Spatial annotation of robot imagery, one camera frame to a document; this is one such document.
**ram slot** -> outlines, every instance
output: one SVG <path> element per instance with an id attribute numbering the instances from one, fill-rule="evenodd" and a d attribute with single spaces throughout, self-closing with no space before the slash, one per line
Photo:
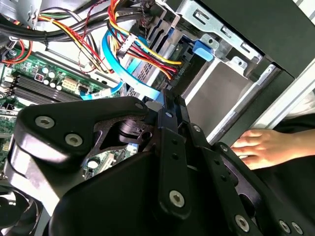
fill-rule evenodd
<path id="1" fill-rule="evenodd" d="M 38 94 L 42 94 L 43 96 L 56 100 L 58 102 L 72 102 L 81 100 L 79 97 L 68 94 L 63 91 L 58 91 L 54 88 L 48 87 L 44 84 L 36 82 L 32 79 L 28 79 L 26 77 L 18 76 L 17 77 L 17 85 L 19 88 L 26 88 L 30 91 L 33 91 Z"/>
<path id="2" fill-rule="evenodd" d="M 49 103 L 56 103 L 56 101 L 49 100 L 48 98 L 42 97 L 38 94 L 30 93 L 27 90 L 23 90 L 22 88 L 16 88 L 14 90 L 14 95 L 18 98 L 25 99 L 27 101 L 30 101 L 32 103 L 36 104 L 49 104 Z"/>

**black cable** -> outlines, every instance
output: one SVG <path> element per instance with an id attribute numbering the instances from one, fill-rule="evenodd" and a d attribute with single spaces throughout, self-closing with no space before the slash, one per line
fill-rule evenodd
<path id="1" fill-rule="evenodd" d="M 74 41 L 74 39 L 72 38 L 72 37 L 70 37 L 71 38 L 71 41 L 77 46 L 77 48 L 86 56 L 86 54 L 82 51 L 82 48 L 79 46 L 79 45 L 77 45 L 76 43 L 75 43 L 75 41 Z M 88 51 L 87 50 L 87 52 L 90 54 L 90 56 L 93 58 L 93 54 L 92 54 L 92 52 L 90 52 L 90 51 Z M 89 59 L 89 61 L 96 67 L 96 65 L 95 65 L 95 63 L 94 62 L 92 62 L 90 59 Z"/>
<path id="2" fill-rule="evenodd" d="M 75 14 L 80 14 L 81 12 L 91 8 L 94 4 L 96 4 L 99 1 L 100 0 L 90 0 L 89 2 L 85 3 L 81 7 L 77 8 L 76 10 L 74 10 L 73 12 Z M 44 9 L 44 10 L 42 10 L 42 12 L 43 11 L 49 11 L 49 10 L 54 10 L 54 7 L 50 7 L 50 8 Z M 63 14 L 63 12 L 54 12 L 53 14 L 54 15 L 61 15 L 61 14 Z"/>
<path id="3" fill-rule="evenodd" d="M 133 8 L 126 8 L 123 11 L 120 11 L 119 13 L 129 13 L 129 12 L 134 12 L 134 9 Z M 98 12 L 98 13 L 91 15 L 89 18 L 89 23 L 91 23 L 93 21 L 104 20 L 107 17 L 108 17 L 108 14 L 107 14 L 107 8 L 106 8 L 101 12 Z M 86 24 L 86 19 L 72 25 L 71 28 L 73 30 L 77 30 L 81 27 L 84 27 L 85 24 Z M 30 30 L 27 28 L 19 27 L 19 26 L 13 24 L 12 22 L 10 22 L 9 20 L 7 20 L 2 15 L 0 15 L 0 31 L 3 31 L 3 33 L 20 34 L 20 35 L 24 35 L 24 36 L 34 36 L 34 37 L 41 37 L 43 35 L 42 31 Z M 56 35 L 56 34 L 60 34 L 60 33 L 62 33 L 61 30 L 47 32 L 48 37 Z"/>
<path id="4" fill-rule="evenodd" d="M 6 45 L 6 47 L 2 47 L 0 49 L 0 57 L 3 59 L 8 54 L 8 52 L 10 51 L 10 48 L 12 48 L 14 45 L 15 45 L 15 42 L 9 41 Z"/>
<path id="5" fill-rule="evenodd" d="M 109 24 L 109 22 L 107 23 L 107 27 L 108 27 L 108 30 L 112 33 L 112 35 L 114 35 L 115 39 L 120 43 L 122 44 L 121 41 L 119 41 L 119 39 L 117 38 L 117 36 L 113 33 L 113 29 L 112 29 L 112 26 Z M 115 29 L 116 32 L 118 32 L 120 35 L 124 35 L 121 31 L 119 31 L 118 29 Z M 161 59 L 159 58 L 156 58 L 154 57 L 153 55 L 147 53 L 146 51 L 143 50 L 143 48 L 141 48 L 139 45 L 137 44 L 134 44 L 133 45 L 135 48 L 137 48 L 138 50 L 140 50 L 143 54 L 145 54 L 147 57 L 150 57 L 150 58 L 154 58 L 154 60 L 158 61 L 160 64 L 162 65 L 167 65 L 167 66 L 171 66 L 171 67 L 174 67 L 176 68 L 177 65 L 174 65 L 174 64 L 169 64 L 167 62 L 164 62 L 162 61 Z M 136 54 L 137 56 L 141 57 L 141 58 L 144 58 L 146 59 L 145 57 L 143 57 L 142 55 L 138 54 L 136 51 L 132 50 L 132 49 L 129 49 L 130 52 Z"/>
<path id="6" fill-rule="evenodd" d="M 62 8 L 62 7 L 51 7 L 50 9 L 64 11 L 66 14 L 72 16 L 77 22 L 80 22 L 80 20 L 82 20 L 80 18 L 80 16 L 78 16 L 76 13 L 74 13 L 74 12 L 68 10 L 68 9 L 65 9 L 65 8 Z M 97 45 L 95 43 L 94 37 L 92 35 L 87 35 L 87 39 L 88 39 L 89 45 L 94 49 L 96 54 L 99 55 L 99 50 L 98 50 Z"/>
<path id="7" fill-rule="evenodd" d="M 117 18 L 117 22 L 137 20 L 137 19 L 141 19 L 141 17 L 142 17 L 141 13 L 120 16 Z M 83 21 L 70 26 L 70 28 L 76 31 L 79 35 L 83 35 L 84 29 L 82 29 L 82 27 L 85 25 L 86 20 L 83 20 Z M 100 22 L 89 22 L 88 27 L 87 27 L 87 34 L 91 33 L 93 30 L 106 26 L 107 21 L 108 20 L 102 20 Z M 30 30 L 30 29 L 21 28 L 21 27 L 16 28 L 16 25 L 14 24 L 13 24 L 14 26 L 11 26 L 11 24 L 9 24 L 10 26 L 8 30 L 7 26 L 4 27 L 5 26 L 3 24 L 4 22 L 7 23 L 8 20 L 6 20 L 2 15 L 0 15 L 0 31 L 5 35 L 13 36 L 13 37 L 17 37 L 17 38 L 29 40 L 29 41 L 36 41 L 36 42 L 43 42 L 45 40 L 45 34 L 43 31 Z M 57 30 L 57 31 L 47 32 L 47 40 L 48 41 L 69 41 L 69 36 L 65 34 L 62 30 Z"/>

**screw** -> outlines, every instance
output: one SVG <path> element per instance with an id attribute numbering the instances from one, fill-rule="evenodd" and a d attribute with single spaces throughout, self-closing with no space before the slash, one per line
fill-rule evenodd
<path id="1" fill-rule="evenodd" d="M 176 190 L 170 191 L 169 199 L 171 200 L 171 203 L 176 207 L 183 207 L 185 204 L 185 199 L 183 195 Z"/>
<path id="2" fill-rule="evenodd" d="M 296 224 L 295 222 L 292 222 L 292 226 L 294 227 L 294 229 L 297 231 L 298 234 L 302 235 L 303 231 L 301 229 L 300 226 L 298 226 L 298 224 Z"/>
<path id="3" fill-rule="evenodd" d="M 227 147 L 226 146 L 221 145 L 220 147 L 222 148 L 223 151 L 227 151 Z"/>
<path id="4" fill-rule="evenodd" d="M 14 51 L 14 50 L 10 50 L 10 51 L 9 51 L 9 54 L 10 54 L 11 56 L 15 57 L 15 56 L 17 55 L 17 52 Z"/>
<path id="5" fill-rule="evenodd" d="M 77 134 L 68 134 L 65 137 L 65 142 L 73 147 L 78 147 L 83 143 L 82 138 Z"/>
<path id="6" fill-rule="evenodd" d="M 171 118 L 173 117 L 173 115 L 172 115 L 170 112 L 166 112 L 165 114 L 166 114 L 168 117 L 171 117 Z"/>
<path id="7" fill-rule="evenodd" d="M 136 103 L 135 105 L 136 105 L 136 107 L 137 107 L 137 108 L 139 108 L 139 109 L 143 109 L 142 104 L 140 104 L 140 103 Z"/>
<path id="8" fill-rule="evenodd" d="M 197 132 L 200 132 L 200 131 L 201 131 L 201 129 L 200 129 L 197 125 L 195 125 L 193 128 L 194 128 Z"/>
<path id="9" fill-rule="evenodd" d="M 250 225 L 248 224 L 246 219 L 241 215 L 236 215 L 235 221 L 238 227 L 240 227 L 244 232 L 248 232 L 250 230 Z"/>
<path id="10" fill-rule="evenodd" d="M 288 234 L 291 233 L 289 226 L 283 220 L 279 220 L 279 224 L 285 232 L 287 232 Z"/>
<path id="11" fill-rule="evenodd" d="M 50 129 L 54 127 L 55 122 L 50 117 L 40 116 L 35 119 L 35 124 L 44 129 Z"/>

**black plastic bracket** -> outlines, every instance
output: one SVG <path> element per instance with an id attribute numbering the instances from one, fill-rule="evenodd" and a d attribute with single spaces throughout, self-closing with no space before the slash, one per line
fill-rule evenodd
<path id="1" fill-rule="evenodd" d="M 158 112 L 158 204 L 168 216 L 187 219 L 191 211 L 184 138 L 178 134 L 175 110 Z"/>
<path id="2" fill-rule="evenodd" d="M 252 203 L 255 203 L 255 217 L 259 222 L 259 227 L 263 235 L 300 235 L 293 228 L 290 229 L 290 223 L 295 222 L 299 226 L 306 228 L 306 225 L 312 225 L 311 222 L 303 224 L 299 212 L 292 212 L 291 207 L 284 207 L 274 193 L 235 155 L 235 153 L 224 143 L 216 143 L 212 146 L 215 153 L 219 153 L 225 166 L 239 180 L 236 186 L 237 194 L 246 195 Z M 290 233 L 283 230 L 280 221 L 288 225 Z"/>
<path id="3" fill-rule="evenodd" d="M 230 231 L 237 235 L 262 236 L 258 227 L 248 217 L 221 155 L 210 150 L 203 131 L 197 125 L 191 123 L 188 129 L 197 153 L 205 162 L 209 181 L 213 182 L 216 189 Z"/>

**silver metal bracket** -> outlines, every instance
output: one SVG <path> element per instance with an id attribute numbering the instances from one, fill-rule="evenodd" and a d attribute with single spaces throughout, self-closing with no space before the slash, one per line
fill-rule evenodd
<path id="1" fill-rule="evenodd" d="M 1 14 L 32 29 L 36 26 L 42 0 L 0 0 Z"/>
<path id="2" fill-rule="evenodd" d="M 254 60 L 256 63 L 262 59 L 261 54 L 195 1 L 183 0 L 176 13 L 202 32 L 216 34 L 248 59 Z"/>

